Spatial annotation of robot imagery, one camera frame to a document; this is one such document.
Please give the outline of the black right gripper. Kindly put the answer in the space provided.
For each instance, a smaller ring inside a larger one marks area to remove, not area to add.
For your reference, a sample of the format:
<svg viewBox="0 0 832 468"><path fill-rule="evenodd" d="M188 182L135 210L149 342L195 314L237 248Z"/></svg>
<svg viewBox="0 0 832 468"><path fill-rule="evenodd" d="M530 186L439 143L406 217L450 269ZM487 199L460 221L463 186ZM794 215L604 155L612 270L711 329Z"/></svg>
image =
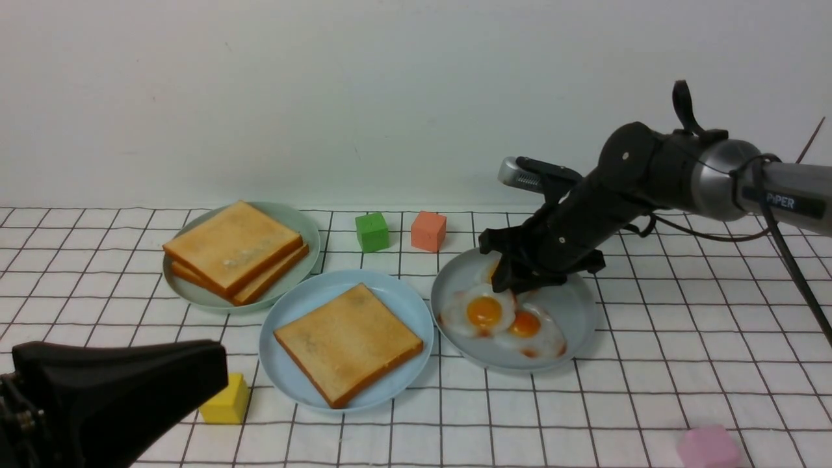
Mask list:
<svg viewBox="0 0 832 468"><path fill-rule="evenodd" d="M647 201L613 192L574 171L521 171L508 182L540 190L545 202L519 226L487 228L479 234L479 252L500 255L491 275L496 293L525 293L562 285L571 274L599 272L606 266L599 246L654 210Z"/></svg>

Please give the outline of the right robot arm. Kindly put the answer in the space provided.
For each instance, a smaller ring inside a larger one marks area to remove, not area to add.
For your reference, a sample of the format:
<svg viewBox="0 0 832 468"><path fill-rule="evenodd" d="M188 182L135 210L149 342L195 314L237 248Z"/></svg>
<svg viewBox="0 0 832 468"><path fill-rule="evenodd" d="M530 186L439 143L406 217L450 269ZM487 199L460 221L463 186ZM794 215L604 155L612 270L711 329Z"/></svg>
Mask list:
<svg viewBox="0 0 832 468"><path fill-rule="evenodd" d="M607 139L588 175L508 157L499 180L545 201L522 225L479 235L482 254L501 255L494 291L525 293L597 273L605 267L600 245L657 210L732 222L769 209L775 221L830 235L828 166L776 162L725 131L662 134L634 122Z"/></svg>

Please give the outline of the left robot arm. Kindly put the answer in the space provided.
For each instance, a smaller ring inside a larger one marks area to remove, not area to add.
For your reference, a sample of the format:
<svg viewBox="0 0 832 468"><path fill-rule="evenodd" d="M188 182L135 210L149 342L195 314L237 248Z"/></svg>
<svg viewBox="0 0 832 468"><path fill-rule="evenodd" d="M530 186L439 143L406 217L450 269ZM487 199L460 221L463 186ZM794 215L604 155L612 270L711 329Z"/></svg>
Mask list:
<svg viewBox="0 0 832 468"><path fill-rule="evenodd" d="M228 384L214 340L12 347L2 375L3 467L128 467Z"/></svg>

